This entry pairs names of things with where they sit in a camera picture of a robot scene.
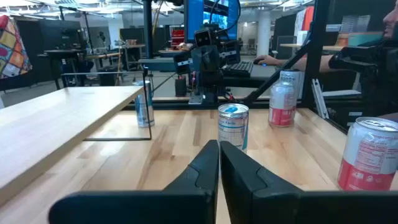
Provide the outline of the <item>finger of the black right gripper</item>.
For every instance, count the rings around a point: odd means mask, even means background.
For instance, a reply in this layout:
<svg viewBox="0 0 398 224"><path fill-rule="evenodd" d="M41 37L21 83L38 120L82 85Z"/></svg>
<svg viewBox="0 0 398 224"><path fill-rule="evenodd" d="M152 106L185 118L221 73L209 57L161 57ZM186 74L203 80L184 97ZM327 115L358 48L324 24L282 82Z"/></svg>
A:
<svg viewBox="0 0 398 224"><path fill-rule="evenodd" d="M241 46L237 40L228 42L228 52L231 52L231 54L228 56L229 65L236 64L241 61L240 50Z"/></svg>
<svg viewBox="0 0 398 224"><path fill-rule="evenodd" d="M180 52L174 55L173 60L176 74L183 75L190 71L190 52Z"/></svg>

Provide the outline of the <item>black computer keyboard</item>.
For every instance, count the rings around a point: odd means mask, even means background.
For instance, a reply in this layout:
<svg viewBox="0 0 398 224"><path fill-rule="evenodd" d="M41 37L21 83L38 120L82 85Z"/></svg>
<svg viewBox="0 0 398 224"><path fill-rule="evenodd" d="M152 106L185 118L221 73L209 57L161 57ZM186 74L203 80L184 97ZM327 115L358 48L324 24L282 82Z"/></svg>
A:
<svg viewBox="0 0 398 224"><path fill-rule="evenodd" d="M240 61L239 63L224 65L221 70L225 76L250 77L253 66L252 62Z"/></svg>

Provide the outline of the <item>person's hand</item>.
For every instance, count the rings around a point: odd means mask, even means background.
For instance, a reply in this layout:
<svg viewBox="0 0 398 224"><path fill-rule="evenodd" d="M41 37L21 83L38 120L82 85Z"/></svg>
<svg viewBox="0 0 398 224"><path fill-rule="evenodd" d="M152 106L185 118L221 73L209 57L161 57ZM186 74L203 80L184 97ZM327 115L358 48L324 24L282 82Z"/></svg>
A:
<svg viewBox="0 0 398 224"><path fill-rule="evenodd" d="M276 59L270 55L257 56L253 61L253 64L256 64L256 65L266 64L266 65L279 66L281 63L282 63L281 60Z"/></svg>

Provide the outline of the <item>white leaning slats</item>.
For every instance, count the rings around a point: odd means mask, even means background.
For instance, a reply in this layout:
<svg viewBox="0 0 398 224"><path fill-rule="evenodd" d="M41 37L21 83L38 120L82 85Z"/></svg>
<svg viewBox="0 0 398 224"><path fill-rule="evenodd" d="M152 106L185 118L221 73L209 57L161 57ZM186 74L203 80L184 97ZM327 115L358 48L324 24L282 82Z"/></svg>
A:
<svg viewBox="0 0 398 224"><path fill-rule="evenodd" d="M318 79L314 78L312 79L312 91L313 91L313 96L315 100L315 104L317 107L318 115L322 117L323 119L328 119L328 110L325 104L325 100L323 97L323 92L320 88L320 83Z"/></svg>

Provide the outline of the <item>wooden shelf with black legs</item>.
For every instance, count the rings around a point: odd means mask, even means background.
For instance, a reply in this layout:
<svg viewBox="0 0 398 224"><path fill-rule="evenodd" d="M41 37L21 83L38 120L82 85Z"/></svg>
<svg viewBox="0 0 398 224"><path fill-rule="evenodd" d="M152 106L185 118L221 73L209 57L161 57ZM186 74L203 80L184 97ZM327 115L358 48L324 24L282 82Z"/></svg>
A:
<svg viewBox="0 0 398 224"><path fill-rule="evenodd" d="M145 85L69 87L0 109L0 207L145 93Z"/></svg>

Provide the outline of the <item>red and white sparkling-water can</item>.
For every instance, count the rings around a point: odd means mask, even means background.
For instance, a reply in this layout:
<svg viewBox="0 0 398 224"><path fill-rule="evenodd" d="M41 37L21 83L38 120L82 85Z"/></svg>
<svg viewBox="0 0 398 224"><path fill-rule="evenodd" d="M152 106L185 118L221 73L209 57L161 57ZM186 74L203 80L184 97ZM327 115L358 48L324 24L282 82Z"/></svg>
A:
<svg viewBox="0 0 398 224"><path fill-rule="evenodd" d="M398 123L360 117L349 128L338 185L343 190L389 190L398 168Z"/></svg>
<svg viewBox="0 0 398 224"><path fill-rule="evenodd" d="M297 99L292 83L277 82L271 87L269 123L287 127L293 124Z"/></svg>

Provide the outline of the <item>colourful patchwork quilt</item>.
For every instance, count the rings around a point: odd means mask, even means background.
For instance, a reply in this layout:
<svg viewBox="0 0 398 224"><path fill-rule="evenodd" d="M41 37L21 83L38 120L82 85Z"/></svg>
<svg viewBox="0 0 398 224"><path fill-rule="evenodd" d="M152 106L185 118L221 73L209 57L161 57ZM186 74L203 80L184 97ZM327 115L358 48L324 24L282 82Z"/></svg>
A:
<svg viewBox="0 0 398 224"><path fill-rule="evenodd" d="M16 23L0 16L0 80L23 75L32 70Z"/></svg>

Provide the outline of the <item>large blue-screen monitor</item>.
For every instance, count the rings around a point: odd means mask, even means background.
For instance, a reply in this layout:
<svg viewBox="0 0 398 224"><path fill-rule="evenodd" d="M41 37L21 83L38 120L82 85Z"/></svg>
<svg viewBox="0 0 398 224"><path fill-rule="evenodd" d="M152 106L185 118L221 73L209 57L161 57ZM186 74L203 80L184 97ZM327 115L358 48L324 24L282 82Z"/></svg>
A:
<svg viewBox="0 0 398 224"><path fill-rule="evenodd" d="M206 27L220 31L221 40L236 40L240 15L239 0L184 0L185 42Z"/></svg>

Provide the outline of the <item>red storage crate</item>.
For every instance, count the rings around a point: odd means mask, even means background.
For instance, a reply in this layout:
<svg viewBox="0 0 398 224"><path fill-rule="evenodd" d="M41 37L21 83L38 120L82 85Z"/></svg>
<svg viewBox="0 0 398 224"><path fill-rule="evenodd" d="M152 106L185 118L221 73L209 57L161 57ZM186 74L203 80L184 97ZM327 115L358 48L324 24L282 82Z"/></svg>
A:
<svg viewBox="0 0 398 224"><path fill-rule="evenodd" d="M181 29L173 29L170 36L170 46L178 47L185 40L185 31Z"/></svg>

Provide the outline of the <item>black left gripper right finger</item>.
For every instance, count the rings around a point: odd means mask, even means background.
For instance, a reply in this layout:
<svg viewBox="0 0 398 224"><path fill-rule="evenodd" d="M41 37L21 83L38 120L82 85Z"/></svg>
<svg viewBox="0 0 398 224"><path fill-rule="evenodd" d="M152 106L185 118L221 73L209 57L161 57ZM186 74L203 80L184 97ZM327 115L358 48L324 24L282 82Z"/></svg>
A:
<svg viewBox="0 0 398 224"><path fill-rule="evenodd" d="M231 224L398 224L398 191L304 191L220 143Z"/></svg>

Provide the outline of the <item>silver slim can blue tab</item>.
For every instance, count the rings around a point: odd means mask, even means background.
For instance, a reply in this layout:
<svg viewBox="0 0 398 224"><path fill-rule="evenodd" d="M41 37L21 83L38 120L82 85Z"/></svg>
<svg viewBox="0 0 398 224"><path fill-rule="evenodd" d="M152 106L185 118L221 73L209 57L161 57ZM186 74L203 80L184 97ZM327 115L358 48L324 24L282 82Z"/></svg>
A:
<svg viewBox="0 0 398 224"><path fill-rule="evenodd" d="M218 142L228 141L243 152L248 146L249 108L239 103L218 107Z"/></svg>

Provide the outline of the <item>black background desk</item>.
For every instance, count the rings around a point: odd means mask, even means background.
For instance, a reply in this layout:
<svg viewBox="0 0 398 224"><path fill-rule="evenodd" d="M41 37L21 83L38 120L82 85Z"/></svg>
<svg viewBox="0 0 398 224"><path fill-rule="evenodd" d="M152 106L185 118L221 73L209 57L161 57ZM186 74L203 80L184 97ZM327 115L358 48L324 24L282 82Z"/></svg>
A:
<svg viewBox="0 0 398 224"><path fill-rule="evenodd" d="M40 58L49 59L50 66L50 74L55 82L55 86L57 90L60 90L60 84L58 79L61 78L63 87L66 87L67 81L63 77L63 74L58 72L55 69L55 62L60 62L61 60L71 60L72 61L72 75L76 75L80 66L79 66L79 56L83 54L83 50L71 49L71 50L44 50L41 54L37 54Z"/></svg>

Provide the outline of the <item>blue and silver slim can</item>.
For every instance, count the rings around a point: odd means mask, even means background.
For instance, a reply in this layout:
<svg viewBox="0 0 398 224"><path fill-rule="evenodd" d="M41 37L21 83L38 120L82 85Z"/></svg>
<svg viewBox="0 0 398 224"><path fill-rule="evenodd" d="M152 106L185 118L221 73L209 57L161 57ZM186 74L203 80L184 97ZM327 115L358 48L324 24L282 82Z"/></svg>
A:
<svg viewBox="0 0 398 224"><path fill-rule="evenodd" d="M137 113L137 123L141 128L155 125L154 111L152 103L152 87L149 80L134 82L134 86L146 84L146 93L140 94L134 100Z"/></svg>

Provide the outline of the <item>person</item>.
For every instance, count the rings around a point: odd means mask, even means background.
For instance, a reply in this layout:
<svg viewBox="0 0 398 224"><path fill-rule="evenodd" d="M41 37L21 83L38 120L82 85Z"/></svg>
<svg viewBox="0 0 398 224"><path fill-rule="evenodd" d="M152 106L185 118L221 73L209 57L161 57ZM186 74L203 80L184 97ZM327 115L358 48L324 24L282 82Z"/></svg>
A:
<svg viewBox="0 0 398 224"><path fill-rule="evenodd" d="M392 37L394 26L398 22L398 0L395 2L395 6L393 10L383 19L383 23L385 24L384 29L384 38L389 39ZM337 69L330 68L329 61L333 58L332 55L324 55L320 60L320 72L336 72ZM307 59L300 59L295 65L294 68L299 69L301 71L305 71L307 66ZM385 118L391 121L398 122L398 112L382 115L381 118Z"/></svg>

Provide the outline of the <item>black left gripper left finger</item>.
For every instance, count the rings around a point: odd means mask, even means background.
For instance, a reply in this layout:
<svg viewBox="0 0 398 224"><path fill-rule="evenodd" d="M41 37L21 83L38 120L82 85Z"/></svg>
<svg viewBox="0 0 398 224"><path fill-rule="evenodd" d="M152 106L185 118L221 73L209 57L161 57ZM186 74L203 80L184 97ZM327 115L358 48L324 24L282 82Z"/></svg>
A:
<svg viewBox="0 0 398 224"><path fill-rule="evenodd" d="M50 224L215 224L219 145L210 140L162 190L82 191L56 201Z"/></svg>

